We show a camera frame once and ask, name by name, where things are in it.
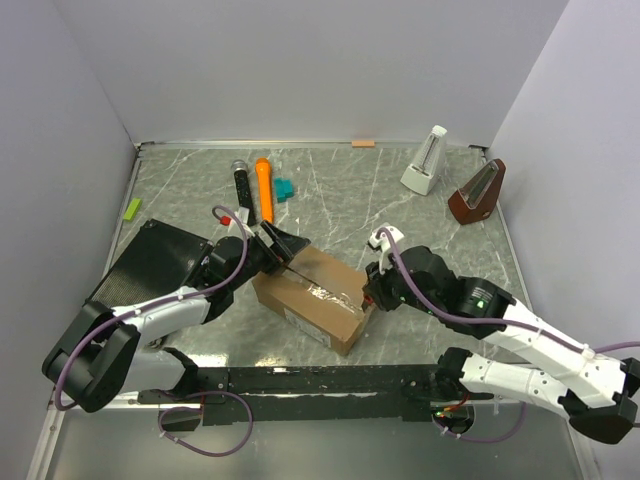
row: yellow-green block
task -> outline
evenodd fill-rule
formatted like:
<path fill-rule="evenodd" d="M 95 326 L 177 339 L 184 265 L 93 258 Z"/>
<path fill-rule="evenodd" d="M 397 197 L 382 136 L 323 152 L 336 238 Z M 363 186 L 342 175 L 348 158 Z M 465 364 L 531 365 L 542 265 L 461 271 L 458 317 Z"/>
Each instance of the yellow-green block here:
<path fill-rule="evenodd" d="M 131 203 L 127 207 L 127 211 L 124 212 L 124 217 L 123 217 L 127 222 L 130 222 L 131 220 L 133 220 L 133 217 L 136 216 L 136 213 L 138 213 L 138 208 L 140 208 L 141 203 L 142 203 L 141 198 L 134 198 L 131 200 Z"/>

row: black microphone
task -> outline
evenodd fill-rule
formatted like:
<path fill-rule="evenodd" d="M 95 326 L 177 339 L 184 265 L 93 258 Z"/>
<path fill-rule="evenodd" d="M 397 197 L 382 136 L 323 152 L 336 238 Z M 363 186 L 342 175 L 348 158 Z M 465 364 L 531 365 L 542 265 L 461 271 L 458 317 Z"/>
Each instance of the black microphone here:
<path fill-rule="evenodd" d="M 253 227 L 256 222 L 255 208 L 253 207 L 253 197 L 251 196 L 251 185 L 249 185 L 249 167 L 244 160 L 235 160 L 231 164 L 233 179 L 236 181 L 236 192 L 238 192 L 238 203 L 241 207 L 249 210 L 249 220 L 247 225 Z"/>

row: white wall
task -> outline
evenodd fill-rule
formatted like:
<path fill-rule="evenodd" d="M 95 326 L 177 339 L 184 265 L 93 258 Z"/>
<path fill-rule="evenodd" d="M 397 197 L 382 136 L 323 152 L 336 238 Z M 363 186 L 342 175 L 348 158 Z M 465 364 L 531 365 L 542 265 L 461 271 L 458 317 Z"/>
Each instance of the white wall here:
<path fill-rule="evenodd" d="M 638 18 L 634 0 L 572 0 L 490 150 L 537 312 L 595 346 L 640 339 Z M 640 432 L 596 446 L 603 477 L 640 477 L 638 451 Z"/>
<path fill-rule="evenodd" d="M 0 465 L 26 475 L 40 366 L 100 278 L 134 150 L 49 0 L 0 2 Z"/>
<path fill-rule="evenodd" d="M 54 0 L 136 142 L 489 145 L 567 0 Z"/>

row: cardboard box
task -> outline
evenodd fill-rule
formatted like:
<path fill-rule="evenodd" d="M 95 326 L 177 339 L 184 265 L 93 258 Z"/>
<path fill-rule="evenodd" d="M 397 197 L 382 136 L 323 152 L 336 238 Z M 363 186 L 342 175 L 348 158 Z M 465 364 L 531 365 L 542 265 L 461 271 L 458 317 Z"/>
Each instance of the cardboard box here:
<path fill-rule="evenodd" d="M 308 246 L 275 275 L 258 274 L 258 301 L 322 344 L 346 355 L 362 334 L 373 307 L 362 311 L 364 272 Z"/>

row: brown metronome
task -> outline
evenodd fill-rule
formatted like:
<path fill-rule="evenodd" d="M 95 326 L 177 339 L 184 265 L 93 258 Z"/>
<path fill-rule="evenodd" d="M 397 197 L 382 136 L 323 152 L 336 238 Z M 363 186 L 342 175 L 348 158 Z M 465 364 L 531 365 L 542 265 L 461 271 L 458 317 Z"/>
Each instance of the brown metronome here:
<path fill-rule="evenodd" d="M 464 187 L 451 195 L 449 209 L 461 225 L 489 218 L 498 202 L 506 171 L 507 167 L 502 160 L 491 160 L 483 165 Z"/>

